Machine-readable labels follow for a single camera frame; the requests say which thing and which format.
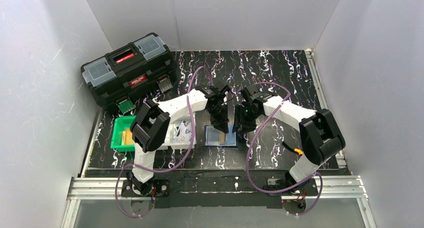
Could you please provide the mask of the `blue leather card holder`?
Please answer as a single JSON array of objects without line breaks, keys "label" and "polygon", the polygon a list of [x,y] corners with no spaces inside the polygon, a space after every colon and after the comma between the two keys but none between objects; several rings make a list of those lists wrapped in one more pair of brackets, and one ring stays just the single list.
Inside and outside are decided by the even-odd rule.
[{"label": "blue leather card holder", "polygon": [[[228,128],[229,128],[229,133],[231,133],[231,131],[233,129],[233,125],[229,124]],[[212,125],[206,125],[204,127],[204,143],[203,143],[203,145],[206,146],[206,147],[229,147],[229,148],[237,148],[238,147],[238,141],[237,141],[237,134],[236,133],[234,133],[234,135],[236,137],[236,144],[231,145],[231,146],[220,145],[219,137],[220,137],[221,133],[223,133],[223,132],[215,129]]]}]

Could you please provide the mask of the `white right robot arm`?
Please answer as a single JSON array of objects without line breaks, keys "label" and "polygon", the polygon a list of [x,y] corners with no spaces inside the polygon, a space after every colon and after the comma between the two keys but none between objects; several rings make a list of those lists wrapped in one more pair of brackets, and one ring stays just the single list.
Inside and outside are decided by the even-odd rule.
[{"label": "white right robot arm", "polygon": [[303,154],[285,174],[286,187],[283,191],[310,179],[320,166],[346,146],[330,110],[303,108],[278,95],[259,95],[237,105],[233,130],[238,133],[254,132],[254,137],[257,138],[259,128],[256,119],[261,115],[288,124],[300,134]]}]

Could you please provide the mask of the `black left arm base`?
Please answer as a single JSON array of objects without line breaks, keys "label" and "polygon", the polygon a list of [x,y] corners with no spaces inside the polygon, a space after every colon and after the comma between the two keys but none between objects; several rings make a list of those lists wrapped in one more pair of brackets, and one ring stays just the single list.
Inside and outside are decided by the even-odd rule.
[{"label": "black left arm base", "polygon": [[139,189],[132,181],[125,180],[120,195],[122,197],[167,197],[170,194],[171,182],[167,179],[151,179],[141,184]]}]

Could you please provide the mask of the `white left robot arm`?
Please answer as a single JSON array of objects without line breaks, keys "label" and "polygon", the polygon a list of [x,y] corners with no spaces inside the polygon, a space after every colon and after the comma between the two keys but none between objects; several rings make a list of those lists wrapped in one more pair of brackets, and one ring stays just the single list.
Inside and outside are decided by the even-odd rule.
[{"label": "white left robot arm", "polygon": [[130,126],[135,156],[132,171],[126,174],[129,183],[141,194],[151,190],[149,181],[154,176],[155,153],[164,143],[172,122],[192,112],[207,110],[211,125],[222,133],[228,133],[226,96],[230,91],[228,85],[222,88],[197,86],[189,93],[168,101],[144,102]]}]

